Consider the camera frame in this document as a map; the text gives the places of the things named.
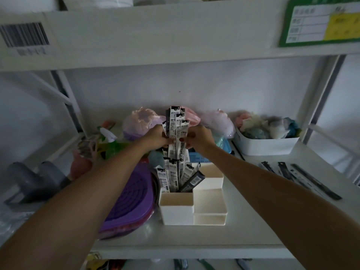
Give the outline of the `person's right hand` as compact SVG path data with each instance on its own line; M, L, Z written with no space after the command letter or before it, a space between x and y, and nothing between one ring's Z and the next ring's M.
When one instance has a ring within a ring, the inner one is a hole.
M194 148L203 157L208 157L210 150L216 148L211 130L204 126L193 126L188 128L188 133L196 133L194 144L186 144L186 148Z

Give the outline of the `row of refill packets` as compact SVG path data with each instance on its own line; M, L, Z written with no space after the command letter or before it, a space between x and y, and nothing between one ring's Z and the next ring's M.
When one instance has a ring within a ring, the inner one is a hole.
M200 162L185 163L183 159L162 157L160 165L155 167L161 193L178 192L199 171L200 167Z

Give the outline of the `barcode sticker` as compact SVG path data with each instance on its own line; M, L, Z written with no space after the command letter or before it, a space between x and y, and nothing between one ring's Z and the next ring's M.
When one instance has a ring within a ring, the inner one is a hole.
M60 46L45 13L0 11L0 56L59 56Z

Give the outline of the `bagged purple bath sponge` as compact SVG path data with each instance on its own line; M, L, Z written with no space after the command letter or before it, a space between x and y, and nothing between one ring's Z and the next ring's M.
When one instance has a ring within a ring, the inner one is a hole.
M129 141L134 141L144 136L156 125L161 125L165 120L165 116L158 115L152 109L141 107L134 110L123 121L122 129L124 138Z

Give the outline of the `pile of pastel bath sponges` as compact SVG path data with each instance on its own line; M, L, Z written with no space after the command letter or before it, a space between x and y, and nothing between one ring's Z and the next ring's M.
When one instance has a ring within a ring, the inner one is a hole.
M234 120L240 133L253 140L292 139L300 137L302 129L290 117L257 115L243 111Z

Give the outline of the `bundle of white refill packets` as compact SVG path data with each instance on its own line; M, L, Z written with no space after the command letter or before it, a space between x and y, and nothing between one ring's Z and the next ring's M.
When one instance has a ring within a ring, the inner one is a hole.
M171 106L166 110L166 121L163 122L163 129L167 137L175 140L168 148L163 148L163 156L169 159L177 159L185 162L186 144L181 142L186 133L189 120L185 120L185 108Z

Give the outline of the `green shelf label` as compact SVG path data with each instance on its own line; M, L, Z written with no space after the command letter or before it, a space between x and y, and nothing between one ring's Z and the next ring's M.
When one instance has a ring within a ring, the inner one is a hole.
M360 42L360 0L289 0L279 47Z

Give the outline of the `white desk organizer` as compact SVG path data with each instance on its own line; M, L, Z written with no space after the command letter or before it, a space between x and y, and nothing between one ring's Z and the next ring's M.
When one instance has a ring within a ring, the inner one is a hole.
M205 175L190 193L161 193L159 208L164 225L224 226L227 206L223 173L213 163L202 163Z

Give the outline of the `green spray bottle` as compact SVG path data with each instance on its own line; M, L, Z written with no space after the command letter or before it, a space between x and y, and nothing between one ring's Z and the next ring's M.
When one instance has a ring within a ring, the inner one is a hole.
M113 138L104 136L100 129L105 128L110 131ZM97 140L97 156L106 160L114 156L121 150L125 149L131 141L129 141L123 133L121 123L112 120L105 120L100 126L97 127L99 131L99 138Z

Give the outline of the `blue plastic basket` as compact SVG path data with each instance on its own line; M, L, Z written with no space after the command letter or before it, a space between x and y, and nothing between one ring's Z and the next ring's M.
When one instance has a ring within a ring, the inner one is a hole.
M209 159L203 157L198 152L191 151L188 154L189 154L190 163L211 163Z

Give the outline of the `white metal shelf rack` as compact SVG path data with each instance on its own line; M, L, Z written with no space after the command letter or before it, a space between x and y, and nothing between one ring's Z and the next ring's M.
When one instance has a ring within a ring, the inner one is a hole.
M3 14L0 24L41 22L55 54L20 56L0 39L0 72L360 54L360 43L278 48L288 0L233 0L90 12ZM97 242L106 259L293 259L273 231L225 180L230 224L166 228L150 222L120 239Z

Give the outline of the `grey plastic object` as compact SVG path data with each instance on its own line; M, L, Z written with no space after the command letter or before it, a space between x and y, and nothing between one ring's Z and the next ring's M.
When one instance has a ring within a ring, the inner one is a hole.
M71 183L71 180L49 161L42 162L37 173L25 164L15 162L9 165L7 173L20 189L22 198L18 204L45 202Z

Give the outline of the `black refill packet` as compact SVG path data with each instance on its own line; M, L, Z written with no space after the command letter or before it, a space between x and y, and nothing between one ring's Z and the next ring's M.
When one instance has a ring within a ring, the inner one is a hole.
M197 171L185 184L178 190L179 193L191 193L193 189L205 179L201 171Z

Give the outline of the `thin black stick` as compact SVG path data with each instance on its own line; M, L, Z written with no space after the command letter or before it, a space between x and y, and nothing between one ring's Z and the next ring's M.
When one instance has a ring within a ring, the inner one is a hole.
M238 149L237 145L235 144L235 142L233 140L231 140L232 146L233 148L236 150L237 154L239 155L240 159L242 159L243 161L246 161L246 159L244 158L244 156L242 155L242 153L240 152L240 150Z

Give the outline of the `white storage bin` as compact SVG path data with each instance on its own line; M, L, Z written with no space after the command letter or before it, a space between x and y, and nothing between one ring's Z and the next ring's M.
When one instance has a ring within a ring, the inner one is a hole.
M247 156L288 155L299 140L299 137L288 139L249 139L238 128L235 129L233 141L239 151Z

